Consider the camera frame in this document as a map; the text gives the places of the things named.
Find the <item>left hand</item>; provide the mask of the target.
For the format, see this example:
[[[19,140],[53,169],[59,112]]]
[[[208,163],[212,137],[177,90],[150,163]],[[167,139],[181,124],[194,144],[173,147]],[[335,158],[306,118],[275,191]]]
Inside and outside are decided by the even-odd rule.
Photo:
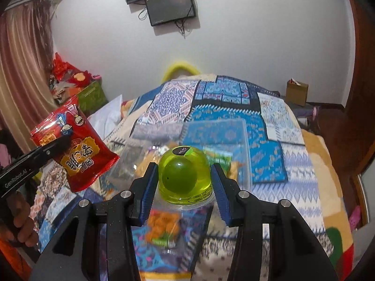
[[[34,247],[38,243],[38,234],[34,231],[34,221],[29,217],[30,205],[20,192],[11,195],[7,202],[14,217],[13,224],[19,229],[17,241]]]

